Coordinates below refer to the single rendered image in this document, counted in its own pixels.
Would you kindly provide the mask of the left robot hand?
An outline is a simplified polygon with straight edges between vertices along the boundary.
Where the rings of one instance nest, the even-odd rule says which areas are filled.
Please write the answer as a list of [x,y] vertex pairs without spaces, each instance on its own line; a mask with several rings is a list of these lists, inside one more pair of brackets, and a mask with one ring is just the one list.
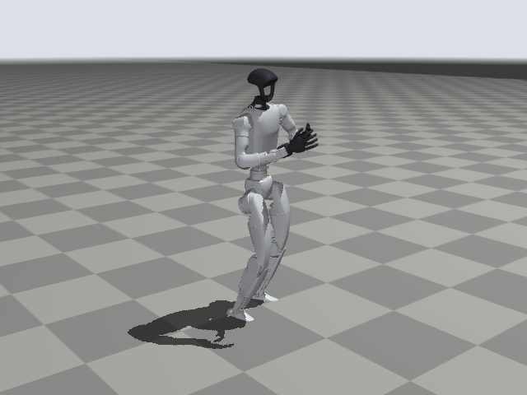
[[[308,124],[306,124],[306,126],[305,126],[305,127],[306,127],[305,131],[304,131],[304,132],[302,132],[302,133],[300,133],[300,134],[298,135],[298,137],[301,137],[301,136],[303,136],[304,134],[308,133],[308,132],[309,132],[309,131],[311,130],[311,128],[310,128],[310,125],[309,125],[309,123],[308,123]],[[308,137],[310,137],[310,136],[311,136],[311,134],[310,134],[310,135],[308,135],[308,136],[306,136],[306,137],[304,137],[303,139],[306,139],[306,138],[308,138]],[[307,142],[305,142],[305,143],[307,143]]]

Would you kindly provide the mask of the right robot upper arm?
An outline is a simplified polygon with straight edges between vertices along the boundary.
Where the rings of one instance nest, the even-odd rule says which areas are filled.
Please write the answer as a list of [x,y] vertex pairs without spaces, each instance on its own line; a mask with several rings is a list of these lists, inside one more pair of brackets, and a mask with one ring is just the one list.
[[245,154],[246,149],[249,146],[249,133],[253,127],[253,121],[250,113],[242,114],[234,119],[233,129],[235,131],[235,162],[236,165],[247,170],[250,167],[242,167],[238,164],[238,158]]

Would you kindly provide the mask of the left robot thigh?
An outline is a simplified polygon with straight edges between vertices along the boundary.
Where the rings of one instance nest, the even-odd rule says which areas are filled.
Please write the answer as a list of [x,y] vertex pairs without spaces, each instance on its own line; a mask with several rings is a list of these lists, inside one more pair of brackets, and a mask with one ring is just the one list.
[[266,200],[273,200],[269,215],[275,237],[272,237],[270,256],[277,256],[287,242],[290,229],[290,206],[284,185],[273,181],[273,191]]

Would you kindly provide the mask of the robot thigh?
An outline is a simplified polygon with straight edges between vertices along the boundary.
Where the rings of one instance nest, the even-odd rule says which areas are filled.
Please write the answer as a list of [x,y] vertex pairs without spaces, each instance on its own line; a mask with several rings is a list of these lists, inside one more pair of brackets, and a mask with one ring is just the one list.
[[273,181],[273,191],[266,200],[273,200],[269,215],[275,237],[272,237],[270,256],[277,256],[287,242],[290,229],[290,206],[284,185]]
[[251,258],[257,258],[261,266],[260,273],[263,273],[265,269],[268,269],[272,245],[272,233],[268,209],[263,197],[256,193],[255,188],[247,190],[243,197],[239,199],[238,204],[243,213],[251,213],[248,227],[256,253],[251,256]]

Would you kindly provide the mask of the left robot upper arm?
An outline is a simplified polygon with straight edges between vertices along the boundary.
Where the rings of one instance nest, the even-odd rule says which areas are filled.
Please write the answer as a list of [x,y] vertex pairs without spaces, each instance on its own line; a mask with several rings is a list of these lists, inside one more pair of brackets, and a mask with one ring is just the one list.
[[288,139],[290,141],[291,135],[297,133],[298,129],[296,128],[294,121],[288,113],[287,107],[285,105],[276,106],[280,111],[280,124],[289,133]]

